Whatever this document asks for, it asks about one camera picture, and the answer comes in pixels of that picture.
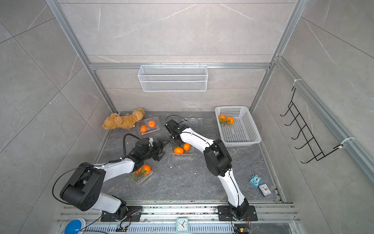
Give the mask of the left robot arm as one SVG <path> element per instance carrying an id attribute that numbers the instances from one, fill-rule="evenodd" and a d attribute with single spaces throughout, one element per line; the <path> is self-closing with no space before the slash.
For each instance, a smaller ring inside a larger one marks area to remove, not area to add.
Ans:
<path id="1" fill-rule="evenodd" d="M 160 161 L 165 154 L 164 147 L 169 143 L 162 138 L 136 139 L 135 146 L 127 152 L 126 139 L 123 138 L 123 154 L 117 160 L 103 164 L 84 162 L 65 172 L 64 175 L 69 172 L 73 174 L 62 187 L 58 197 L 53 186 L 53 197 L 58 202 L 72 205 L 81 211 L 93 209 L 114 214 L 126 210 L 125 201 L 101 192 L 103 183 L 120 175 L 138 171 L 149 159 Z"/>

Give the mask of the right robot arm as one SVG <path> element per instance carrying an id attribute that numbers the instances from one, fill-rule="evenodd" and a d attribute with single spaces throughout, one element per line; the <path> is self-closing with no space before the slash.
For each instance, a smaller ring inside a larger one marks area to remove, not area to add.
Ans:
<path id="1" fill-rule="evenodd" d="M 222 140 L 206 138 L 189 126 L 180 125 L 174 120 L 166 122 L 165 128 L 171 134 L 172 139 L 188 143 L 204 154 L 208 170 L 218 177 L 225 189 L 233 217 L 236 220 L 244 219 L 247 216 L 249 203 L 236 182 L 232 170 L 232 158 Z"/>

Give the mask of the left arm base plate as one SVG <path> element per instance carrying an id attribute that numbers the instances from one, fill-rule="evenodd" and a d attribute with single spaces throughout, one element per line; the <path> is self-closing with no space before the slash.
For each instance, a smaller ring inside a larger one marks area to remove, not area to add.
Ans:
<path id="1" fill-rule="evenodd" d="M 120 222 L 120 221 L 135 221 L 138 222 L 140 220 L 142 214 L 143 207 L 142 206 L 126 206 L 120 207 L 120 209 L 114 213 L 102 212 L 102 217 L 100 221 L 102 222 Z"/>

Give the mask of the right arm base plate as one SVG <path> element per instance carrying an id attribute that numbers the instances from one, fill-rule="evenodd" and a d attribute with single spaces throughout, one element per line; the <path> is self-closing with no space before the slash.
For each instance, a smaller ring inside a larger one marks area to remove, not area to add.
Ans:
<path id="1" fill-rule="evenodd" d="M 231 206 L 217 206 L 215 213 L 219 221 L 258 221 L 257 212 L 254 206 L 240 208 L 238 211 Z"/>

